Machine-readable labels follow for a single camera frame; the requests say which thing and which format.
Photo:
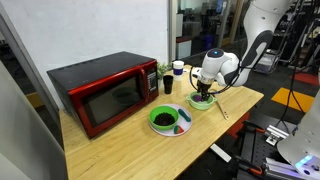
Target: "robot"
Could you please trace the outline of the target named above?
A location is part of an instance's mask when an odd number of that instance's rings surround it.
[[[206,101],[210,94],[221,93],[231,86],[241,86],[247,81],[251,69],[271,43],[280,18],[291,4],[292,0],[251,1],[244,19],[248,48],[241,61],[233,53],[212,49],[207,52],[202,68],[194,68],[191,72],[198,79],[197,91],[201,93],[202,101]],[[208,92],[213,82],[225,88],[217,92]],[[307,179],[320,179],[319,109],[318,92],[299,129],[277,145],[284,159]]]

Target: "microwave handle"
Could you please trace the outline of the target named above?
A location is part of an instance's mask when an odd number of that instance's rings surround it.
[[[140,68],[140,72],[141,72],[142,77],[143,77],[143,84],[145,85],[144,86],[144,92],[146,92],[145,101],[147,102],[148,99],[149,99],[148,77],[147,77],[146,72],[144,71],[143,68]]]

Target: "microwave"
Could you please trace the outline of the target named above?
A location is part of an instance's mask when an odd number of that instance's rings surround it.
[[[47,72],[67,113],[89,138],[127,118],[158,95],[157,61],[120,52]]]

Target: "black cup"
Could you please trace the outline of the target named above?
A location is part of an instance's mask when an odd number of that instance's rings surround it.
[[[172,84],[173,84],[173,76],[165,75],[163,77],[163,84],[164,84],[164,93],[171,94]]]

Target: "plate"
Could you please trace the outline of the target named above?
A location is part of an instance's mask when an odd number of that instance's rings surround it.
[[[184,131],[182,133],[179,133],[179,134],[175,134],[174,133],[174,130],[173,129],[170,129],[170,130],[167,130],[167,131],[161,131],[161,130],[157,130],[155,129],[154,127],[152,127],[152,125],[150,124],[149,122],[149,125],[151,127],[151,129],[153,129],[155,132],[157,132],[158,134],[161,134],[163,136],[181,136],[182,134],[186,133],[190,128],[191,128],[191,125],[192,125],[192,117],[191,117],[191,113],[184,107],[180,106],[180,105],[177,105],[177,104],[163,104],[161,106],[170,106],[174,109],[176,109],[177,111],[179,109],[182,109],[191,119],[190,122],[187,122],[184,117],[182,117],[180,114],[179,114],[179,118],[178,118],[178,122],[177,122],[177,125],[179,125]]]

